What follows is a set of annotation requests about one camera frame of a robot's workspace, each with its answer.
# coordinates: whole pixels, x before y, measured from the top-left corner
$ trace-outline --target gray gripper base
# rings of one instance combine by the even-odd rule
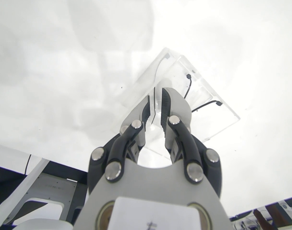
[[[95,229],[101,207],[119,196],[152,200],[176,205],[201,204],[208,212],[213,230],[232,229],[231,223],[209,181],[204,177],[198,185],[189,183],[180,160],[171,166],[150,169],[126,160],[123,177],[109,183],[103,176],[83,207],[74,229]]]

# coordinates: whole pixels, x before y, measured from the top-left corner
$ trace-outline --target gray metal panel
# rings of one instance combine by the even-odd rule
[[[76,185],[77,183],[73,181],[41,173],[20,202],[9,214],[4,221],[4,224],[9,223],[18,213],[23,204],[28,200],[32,200],[32,198],[62,203],[64,208],[60,215],[60,220],[66,220]]]
[[[209,213],[212,229],[232,229],[224,208],[209,181],[204,178],[198,185],[189,183],[184,177],[182,160],[166,168],[150,169],[138,166],[128,159],[120,181],[109,183],[104,177],[100,179],[83,207],[74,229],[94,229],[95,219],[101,207],[118,196],[176,205],[197,202]]]
[[[84,206],[86,192],[87,192],[87,185],[82,184],[82,183],[77,183],[76,190],[71,200],[70,209],[66,217],[66,221],[73,224],[72,217],[74,214],[74,210],[77,208],[81,209]]]

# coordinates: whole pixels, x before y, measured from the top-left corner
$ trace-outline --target transparent plastic container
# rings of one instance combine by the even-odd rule
[[[192,85],[186,97],[191,109],[209,101],[222,102],[221,106],[211,103],[192,113],[191,133],[204,142],[239,121],[239,116],[203,79],[198,70],[185,58],[174,51],[164,48],[131,88],[126,90],[117,101],[118,113],[123,114],[114,122],[113,132],[119,132],[122,121],[132,109],[146,96],[150,96],[150,117],[146,125],[146,145],[164,138],[160,125],[161,94],[163,87],[172,87],[182,96],[185,95],[191,75]]]

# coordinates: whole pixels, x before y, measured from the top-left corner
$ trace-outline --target black cable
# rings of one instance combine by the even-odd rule
[[[189,87],[187,89],[187,92],[186,92],[186,94],[184,96],[184,99],[186,98],[187,94],[189,93],[190,88],[191,88],[191,85],[192,85],[192,77],[191,77],[191,75],[190,74],[187,74],[186,77],[190,80],[190,85],[189,85]]]
[[[200,106],[197,107],[196,109],[192,110],[192,112],[197,111],[197,110],[199,110],[200,108],[202,108],[202,107],[204,107],[204,106],[206,106],[206,105],[208,105],[208,104],[210,104],[210,103],[216,103],[218,106],[221,106],[221,105],[223,104],[223,103],[220,102],[220,101],[213,100],[213,101],[210,101],[210,102],[205,103],[205,104],[203,104],[203,105],[200,105]]]
[[[25,166],[24,175],[26,175],[26,169],[28,168],[28,164],[29,164],[30,159],[31,159],[31,155],[29,156],[28,162],[27,162],[27,164]]]
[[[154,102],[154,108],[155,108],[155,88],[153,89],[153,102]]]

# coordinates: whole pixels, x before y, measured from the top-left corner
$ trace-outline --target white table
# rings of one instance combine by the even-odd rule
[[[0,0],[0,144],[86,171],[165,46],[241,117],[206,143],[227,214],[292,196],[292,0]]]

